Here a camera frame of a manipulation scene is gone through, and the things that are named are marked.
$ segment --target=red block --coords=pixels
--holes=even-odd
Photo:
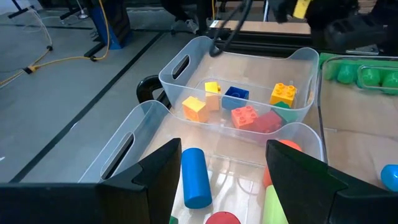
[[[244,106],[231,110],[231,117],[235,128],[252,131],[257,113],[252,106]]]
[[[261,115],[254,121],[254,130],[260,133],[271,133],[282,127],[282,118],[274,111]]]

